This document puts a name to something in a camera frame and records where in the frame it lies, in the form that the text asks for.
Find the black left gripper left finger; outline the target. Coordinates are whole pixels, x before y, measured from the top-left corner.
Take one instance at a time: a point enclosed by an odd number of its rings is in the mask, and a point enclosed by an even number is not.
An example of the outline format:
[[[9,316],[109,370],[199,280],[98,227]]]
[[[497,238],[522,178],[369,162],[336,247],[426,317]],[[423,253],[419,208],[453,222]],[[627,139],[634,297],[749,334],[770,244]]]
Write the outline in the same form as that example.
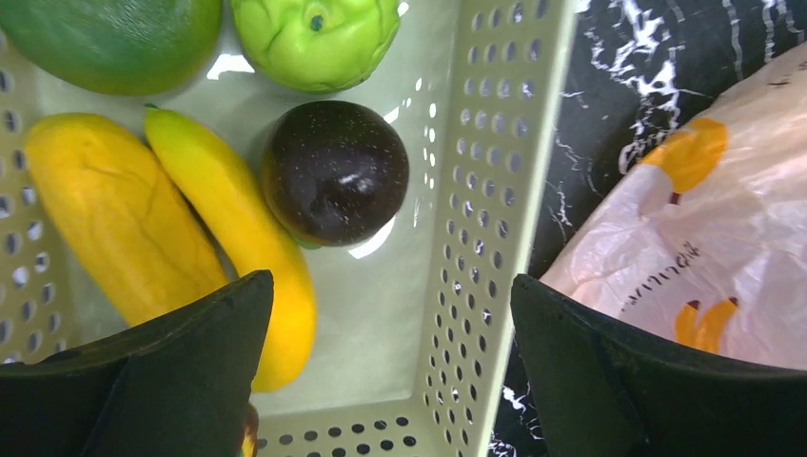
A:
[[[35,364],[1,367],[5,456],[253,456],[249,402],[274,298],[258,270]]]

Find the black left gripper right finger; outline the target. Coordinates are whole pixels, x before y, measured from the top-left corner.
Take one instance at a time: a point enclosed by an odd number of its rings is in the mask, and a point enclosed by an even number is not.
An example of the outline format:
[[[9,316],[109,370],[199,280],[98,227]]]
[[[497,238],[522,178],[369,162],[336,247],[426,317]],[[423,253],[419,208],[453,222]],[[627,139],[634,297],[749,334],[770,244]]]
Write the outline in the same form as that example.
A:
[[[660,338],[520,274],[516,340],[553,456],[802,456],[806,374]]]

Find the translucent peach plastic bag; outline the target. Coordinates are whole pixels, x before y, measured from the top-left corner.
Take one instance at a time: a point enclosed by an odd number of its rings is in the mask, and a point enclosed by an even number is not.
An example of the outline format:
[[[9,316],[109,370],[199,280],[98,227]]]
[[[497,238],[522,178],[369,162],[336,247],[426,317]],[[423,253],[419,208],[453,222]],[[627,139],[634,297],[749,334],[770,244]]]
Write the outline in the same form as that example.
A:
[[[542,281],[691,348],[805,368],[805,47],[646,155]]]

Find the pale green plastic basket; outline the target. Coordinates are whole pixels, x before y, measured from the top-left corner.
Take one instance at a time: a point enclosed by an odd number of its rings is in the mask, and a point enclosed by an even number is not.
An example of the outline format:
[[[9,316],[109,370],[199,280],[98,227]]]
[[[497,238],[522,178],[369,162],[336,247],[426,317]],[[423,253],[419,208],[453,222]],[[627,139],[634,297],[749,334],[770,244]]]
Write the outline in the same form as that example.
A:
[[[378,112],[409,156],[400,211],[367,241],[305,257],[318,337],[302,374],[257,393],[264,456],[483,456],[527,270],[574,42],[572,1],[403,1],[381,64],[341,98]],[[97,113],[143,131],[147,104],[209,126],[251,166],[309,101],[256,71],[229,10],[202,71],[159,95],[72,86],[1,42],[1,358],[37,363],[125,322],[44,212],[27,131]]]

